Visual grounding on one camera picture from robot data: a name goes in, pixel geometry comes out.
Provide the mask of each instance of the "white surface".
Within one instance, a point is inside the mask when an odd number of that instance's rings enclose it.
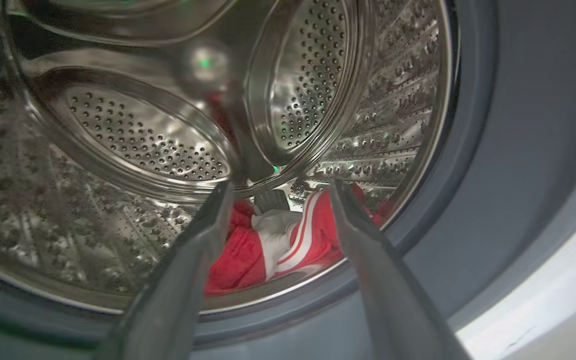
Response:
[[[457,336],[474,360],[523,359],[521,356],[529,349],[534,351],[539,346],[551,351],[531,353],[531,358],[571,359],[576,356],[562,357],[564,351],[552,351],[565,344],[559,334],[570,324],[576,324],[576,233],[521,285],[464,326]]]

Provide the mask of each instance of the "laundry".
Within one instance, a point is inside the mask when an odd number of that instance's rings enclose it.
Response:
[[[364,203],[359,186],[354,184],[352,193]],[[368,215],[382,223],[380,215]],[[240,200],[233,206],[224,250],[210,267],[204,291],[218,296],[315,264],[322,269],[342,257],[326,188],[308,196],[303,212],[268,210],[256,215],[249,202]]]

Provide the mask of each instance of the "green light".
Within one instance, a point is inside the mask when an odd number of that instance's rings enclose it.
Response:
[[[205,58],[205,59],[199,60],[199,66],[201,66],[202,68],[210,68],[210,66],[211,66],[210,59]]]

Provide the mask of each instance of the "stainless steel drum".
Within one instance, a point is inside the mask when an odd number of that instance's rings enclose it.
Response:
[[[0,3],[0,278],[121,312],[226,179],[242,198],[282,190],[295,211],[355,182],[387,226],[445,128],[450,29],[441,0]]]

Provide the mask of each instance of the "washing machine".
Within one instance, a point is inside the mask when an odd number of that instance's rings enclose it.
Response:
[[[0,1],[0,358],[92,358],[226,179],[356,183],[473,359],[569,354],[576,2]],[[190,358],[367,360],[369,328],[338,259],[205,299]]]

